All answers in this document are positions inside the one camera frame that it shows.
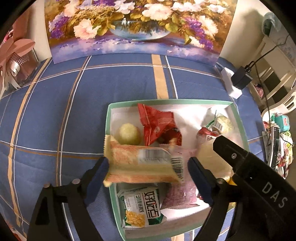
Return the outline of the white power strip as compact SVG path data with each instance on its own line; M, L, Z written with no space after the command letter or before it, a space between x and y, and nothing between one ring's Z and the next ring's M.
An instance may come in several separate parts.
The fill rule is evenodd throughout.
M231 81L231 77L234 75L234 72L224 67L221 70L221 75L228 95L234 99L238 99L239 97L241 97L242 90L236 88Z

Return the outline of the white tray green rim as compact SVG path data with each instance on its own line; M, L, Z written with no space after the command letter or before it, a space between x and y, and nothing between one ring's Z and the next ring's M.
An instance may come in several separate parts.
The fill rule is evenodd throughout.
M197 147L196 134L198 130L213 120L215 113L228 117L234 126L229 134L230 140L245 150L248 150L247 136L233 102L221 100L194 99L159 99L144 100L144 104L161 111L171 111L175 114L175 122L182 133L182 145L188 149ZM115 135L124 123L131 123L143 129L140 123L137 101L112 103L108 106L105 133ZM187 209L164 209L162 213L166 220L160 225L145 228L125 228L123 205L118 198L121 189L141 187L141 184L119 183L109 187L111 205L115 222L123 240L162 240L180 235L203 225L211 208L206 203Z

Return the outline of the white chair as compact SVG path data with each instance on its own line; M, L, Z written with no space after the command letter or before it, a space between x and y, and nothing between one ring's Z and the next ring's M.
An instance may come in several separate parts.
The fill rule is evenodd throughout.
M295 107L295 57L288 58L292 48L274 43L264 36L250 63L253 80L247 85L260 112L286 104L290 112Z

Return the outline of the orange cream cake pack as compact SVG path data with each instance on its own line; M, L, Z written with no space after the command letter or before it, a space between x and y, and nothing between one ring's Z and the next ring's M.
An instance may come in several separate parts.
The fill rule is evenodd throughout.
M122 145L114 136L104 138L104 156L109 170L105 187L113 183L181 183L184 180L182 157L160 147Z

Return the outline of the yellow cake snack pack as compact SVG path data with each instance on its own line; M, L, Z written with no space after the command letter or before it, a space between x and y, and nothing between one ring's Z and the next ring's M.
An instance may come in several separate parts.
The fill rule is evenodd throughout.
M237 185L237 184L233 181L233 178L230 177L230 176L223 177L223 179L224 179L229 185L233 185L233 186L236 186L236 185Z

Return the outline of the floral painting canvas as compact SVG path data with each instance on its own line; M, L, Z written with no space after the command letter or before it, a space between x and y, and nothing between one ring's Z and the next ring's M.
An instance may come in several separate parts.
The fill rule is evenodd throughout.
M236 1L45 1L55 63L141 53L217 62Z

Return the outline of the teal toy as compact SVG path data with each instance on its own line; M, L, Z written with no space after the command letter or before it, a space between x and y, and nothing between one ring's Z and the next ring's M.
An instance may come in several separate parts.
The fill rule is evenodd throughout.
M281 114L274 118L274 122L279 126L280 132L287 132L290 130L290 119L287 115Z

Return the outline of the round cracker green-edged pack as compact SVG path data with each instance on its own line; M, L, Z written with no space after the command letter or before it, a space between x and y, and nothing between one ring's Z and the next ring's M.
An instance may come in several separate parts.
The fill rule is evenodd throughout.
M211 132L218 132L220 135L228 135L234 131L231 120L223 114L215 112L214 119L206 125Z

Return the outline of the blue plaid tablecloth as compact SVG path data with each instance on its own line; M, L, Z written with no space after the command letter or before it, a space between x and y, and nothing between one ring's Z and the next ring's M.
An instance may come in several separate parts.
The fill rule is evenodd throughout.
M32 82L1 99L1 214L27 236L43 186L66 185L103 153L107 108L146 99L229 101L215 66L150 54L43 61Z

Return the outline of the pink flower bouquet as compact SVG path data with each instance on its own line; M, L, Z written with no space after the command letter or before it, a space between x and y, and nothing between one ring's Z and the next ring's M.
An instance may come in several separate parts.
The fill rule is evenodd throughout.
M1 43L1 95L10 87L21 88L37 69L35 41L28 39L31 9L27 9L13 23Z

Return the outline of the red crinkled snack bag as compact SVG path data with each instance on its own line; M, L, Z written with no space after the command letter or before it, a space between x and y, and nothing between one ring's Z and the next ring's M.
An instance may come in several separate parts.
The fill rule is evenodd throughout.
M175 123L174 113L160 111L151 106L138 103L140 122L144 127L144 144L182 145L182 134Z

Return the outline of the black power adapter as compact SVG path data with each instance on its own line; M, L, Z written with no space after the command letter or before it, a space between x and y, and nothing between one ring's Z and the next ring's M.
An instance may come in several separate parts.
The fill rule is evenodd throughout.
M231 77L232 85L237 89L243 90L252 81L252 77L244 67L239 67Z

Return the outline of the white green cracker pack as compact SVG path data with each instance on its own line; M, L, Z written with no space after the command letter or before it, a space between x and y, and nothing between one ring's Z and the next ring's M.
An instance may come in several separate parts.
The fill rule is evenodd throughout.
M124 228L145 228L166 221L167 218L161 212L158 187L120 190L117 195L123 205Z

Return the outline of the pink barcode snack pack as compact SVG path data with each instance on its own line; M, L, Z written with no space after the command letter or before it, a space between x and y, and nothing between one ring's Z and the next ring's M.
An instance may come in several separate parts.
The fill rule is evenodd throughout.
M172 168L179 178L178 182L168 186L162 209L185 209L199 206L198 190L188 171L188 161L196 156L196 150L169 144L162 144L160 147L170 152Z

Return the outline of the clear pack white bun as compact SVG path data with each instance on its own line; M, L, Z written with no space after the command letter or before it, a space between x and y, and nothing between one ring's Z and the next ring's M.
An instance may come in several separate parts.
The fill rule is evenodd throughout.
M142 137L138 127L131 123L124 123L116 131L117 141L122 145L139 145Z

